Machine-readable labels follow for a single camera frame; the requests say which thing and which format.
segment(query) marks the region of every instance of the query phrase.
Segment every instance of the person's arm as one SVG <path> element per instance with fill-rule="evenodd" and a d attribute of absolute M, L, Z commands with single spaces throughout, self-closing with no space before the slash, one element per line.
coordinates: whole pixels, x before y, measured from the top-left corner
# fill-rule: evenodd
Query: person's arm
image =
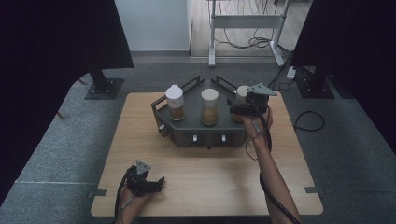
<path fill-rule="evenodd" d="M 141 197 L 135 197 L 132 192 L 125 186 L 121 192 L 119 204 L 119 213 L 115 224 L 130 224 L 140 213 L 142 207 L 152 197 L 152 193 L 145 194 Z"/>
<path fill-rule="evenodd" d="M 277 169 L 274 159 L 271 156 L 270 150 L 268 148 L 266 139 L 260 135 L 253 125 L 253 119 L 248 117 L 242 117 L 244 124 L 247 129 L 247 134 L 250 138 L 253 138 L 252 142 L 256 149 L 257 159 L 260 166 L 260 171 L 262 175 L 262 180 L 265 186 L 271 192 L 271 194 L 284 206 L 291 214 L 300 221 L 300 216 L 294 200 L 291 197 L 289 189 L 282 177 L 282 174 Z M 255 119 L 256 123 L 261 123 L 259 119 Z M 268 118 L 268 127 L 272 125 L 272 115 Z M 286 215 L 279 210 L 268 197 L 265 198 L 268 206 L 268 212 L 270 214 L 271 222 L 276 223 L 292 223 Z"/>

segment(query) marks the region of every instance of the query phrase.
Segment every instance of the wooden floor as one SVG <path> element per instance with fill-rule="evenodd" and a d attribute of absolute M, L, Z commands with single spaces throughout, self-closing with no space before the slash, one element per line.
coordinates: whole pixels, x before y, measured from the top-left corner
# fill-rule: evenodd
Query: wooden floor
<path fill-rule="evenodd" d="M 281 0 L 278 6 L 274 0 L 225 0 L 217 2 L 217 15 L 274 15 L 281 14 L 285 1 Z M 290 0 L 290 6 L 279 39 L 279 45 L 293 50 L 303 28 L 306 15 L 311 7 L 312 0 Z M 207 57 L 209 53 L 210 22 L 209 11 L 212 2 L 204 0 L 192 1 L 192 34 L 191 57 Z M 218 41 L 230 42 L 238 46 L 248 46 L 249 39 L 255 37 L 271 38 L 272 29 L 217 29 L 215 38 Z M 216 42 L 217 57 L 262 57 L 273 56 L 270 48 L 237 49 L 230 44 Z"/>

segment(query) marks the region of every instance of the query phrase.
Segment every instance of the wooden table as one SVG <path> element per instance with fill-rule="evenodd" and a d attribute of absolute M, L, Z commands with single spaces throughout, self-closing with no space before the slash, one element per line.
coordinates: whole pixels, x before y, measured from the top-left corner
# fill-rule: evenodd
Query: wooden table
<path fill-rule="evenodd" d="M 151 166 L 148 181 L 165 176 L 163 191 L 156 193 L 142 217 L 257 216 L 268 215 L 259 182 L 259 166 L 236 147 L 177 147 L 161 137 L 150 104 L 161 92 L 131 93 L 122 110 L 92 214 L 113 217 L 117 188 L 126 169 L 141 160 Z M 282 96 L 270 97 L 274 111 L 272 155 L 301 215 L 318 215 L 323 207 L 314 187 L 303 152 L 292 128 Z M 254 154 L 250 145 L 248 151 Z"/>

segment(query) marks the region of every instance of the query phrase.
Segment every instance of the cylindrical container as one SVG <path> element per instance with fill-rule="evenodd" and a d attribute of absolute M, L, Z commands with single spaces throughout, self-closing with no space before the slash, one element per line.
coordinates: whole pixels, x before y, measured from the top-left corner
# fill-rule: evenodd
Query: cylindrical container
<path fill-rule="evenodd" d="M 218 122 L 218 98 L 219 93 L 213 89 L 202 91 L 202 114 L 201 122 L 204 125 L 214 125 Z"/>
<path fill-rule="evenodd" d="M 178 85 L 172 85 L 166 90 L 166 102 L 168 103 L 171 119 L 181 120 L 184 119 L 184 98 L 183 90 Z"/>
<path fill-rule="evenodd" d="M 235 103 L 237 105 L 246 105 L 246 96 L 248 95 L 248 86 L 240 86 L 236 90 L 236 95 L 235 95 Z M 231 113 L 231 118 L 237 122 L 242 122 L 241 116 L 240 115 L 235 115 L 234 113 Z"/>

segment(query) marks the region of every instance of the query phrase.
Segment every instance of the desk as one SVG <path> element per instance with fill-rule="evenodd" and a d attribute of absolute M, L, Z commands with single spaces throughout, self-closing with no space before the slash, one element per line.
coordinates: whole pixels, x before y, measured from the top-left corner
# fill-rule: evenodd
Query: desk
<path fill-rule="evenodd" d="M 154 92 L 127 96 L 98 186 L 107 194 L 94 198 L 92 214 L 114 216 L 120 181 L 126 169 L 141 160 L 152 167 L 148 181 L 165 176 L 163 191 L 154 195 L 141 217 L 268 215 L 259 166 L 248 156 L 245 146 L 179 148 L 169 138 L 161 137 L 150 104 L 163 95 Z M 269 105 L 274 111 L 274 160 L 300 214 L 318 215 L 323 207 L 316 193 L 305 192 L 305 187 L 314 187 L 314 182 L 282 96 L 270 97 Z M 247 149 L 254 152 L 253 146 Z"/>

